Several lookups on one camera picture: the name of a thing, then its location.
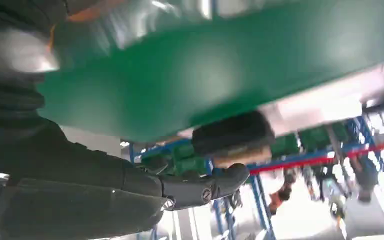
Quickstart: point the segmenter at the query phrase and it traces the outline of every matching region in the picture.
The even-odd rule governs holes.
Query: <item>green container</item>
[[[333,123],[332,128],[339,142],[347,143],[349,141],[349,135],[344,123]],[[331,145],[331,141],[325,126],[303,130],[299,132],[298,135],[301,144],[306,151],[312,152],[316,150],[322,150],[325,149],[328,145]]]
[[[192,144],[184,144],[173,148],[171,151],[157,152],[153,155],[142,158],[142,163],[151,165],[152,161],[157,159],[165,159],[168,162],[162,175],[182,176],[184,174],[195,173],[197,175],[206,175],[207,166],[206,159],[195,155]]]
[[[294,155],[300,152],[295,134],[277,137],[270,145],[271,158],[277,159],[281,156]]]

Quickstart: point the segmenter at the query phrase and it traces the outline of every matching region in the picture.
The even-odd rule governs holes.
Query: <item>green conveyor belt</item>
[[[207,124],[384,62],[384,0],[302,0],[150,35],[50,73],[44,117],[135,141]]]

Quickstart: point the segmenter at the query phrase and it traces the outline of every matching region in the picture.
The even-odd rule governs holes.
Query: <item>red bar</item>
[[[376,146],[371,146],[367,149],[360,148],[357,150],[349,151],[346,153],[346,156],[351,158],[351,157],[355,157],[355,156],[360,155],[360,154],[367,154],[369,152],[377,152],[377,151],[380,151],[383,149],[384,149],[384,143],[381,143],[381,144],[376,145]],[[310,159],[297,161],[297,162],[287,162],[287,163],[281,163],[279,165],[274,165],[274,166],[255,168],[255,169],[251,169],[249,171],[249,173],[251,175],[257,175],[258,173],[271,171],[271,170],[275,170],[275,169],[289,169],[289,168],[295,168],[295,167],[300,167],[300,166],[304,166],[304,165],[324,164],[324,163],[333,162],[333,160],[334,160],[333,158],[330,158],[327,156],[316,157],[316,158],[310,158]]]

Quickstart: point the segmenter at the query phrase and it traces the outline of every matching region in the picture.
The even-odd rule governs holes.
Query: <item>robotic hand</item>
[[[242,164],[200,178],[155,175],[74,145],[76,158],[70,161],[49,152],[41,161],[14,163],[0,154],[0,173],[9,174],[0,179],[0,240],[85,240],[147,231],[164,210],[231,195],[249,176]]]

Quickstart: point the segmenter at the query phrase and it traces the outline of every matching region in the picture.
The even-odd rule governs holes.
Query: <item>person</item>
[[[274,193],[269,193],[270,204],[268,208],[272,216],[276,215],[278,208],[282,203],[288,201],[291,197],[292,185],[297,180],[297,173],[295,169],[282,169],[283,174],[283,184],[281,187]]]
[[[96,3],[0,0],[0,43],[8,30],[49,38],[54,23],[68,14],[87,15]],[[55,122],[38,114],[45,99],[36,84],[44,75],[15,71],[11,65],[20,62],[5,61],[6,50],[29,54],[31,46],[12,47],[0,45],[0,173],[9,175],[0,184],[0,239],[97,239],[146,231],[162,209],[206,204],[234,193],[248,178],[242,164],[197,179],[153,175],[68,141]]]
[[[367,154],[350,157],[351,167],[355,178],[360,186],[358,201],[369,204],[372,201],[372,193],[378,184],[378,171],[375,164],[368,158]]]

